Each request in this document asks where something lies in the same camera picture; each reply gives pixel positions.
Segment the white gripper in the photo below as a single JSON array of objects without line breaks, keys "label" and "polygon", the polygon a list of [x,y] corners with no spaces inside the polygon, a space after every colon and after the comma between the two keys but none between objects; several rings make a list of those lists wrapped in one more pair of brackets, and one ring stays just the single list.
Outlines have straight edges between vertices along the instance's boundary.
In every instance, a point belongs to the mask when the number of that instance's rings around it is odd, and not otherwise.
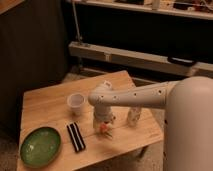
[{"label": "white gripper", "polygon": [[94,107],[94,119],[93,129],[95,133],[100,133],[100,123],[107,123],[107,131],[111,131],[114,128],[115,116],[109,106],[95,106]]}]

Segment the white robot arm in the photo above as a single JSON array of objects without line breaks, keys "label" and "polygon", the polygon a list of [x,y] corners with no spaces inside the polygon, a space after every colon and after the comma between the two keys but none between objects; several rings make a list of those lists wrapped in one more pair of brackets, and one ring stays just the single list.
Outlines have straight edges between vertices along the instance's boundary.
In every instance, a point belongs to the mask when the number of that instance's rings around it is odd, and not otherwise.
[{"label": "white robot arm", "polygon": [[213,79],[194,76],[127,90],[99,84],[88,96],[96,115],[112,106],[163,108],[163,171],[213,171]]}]

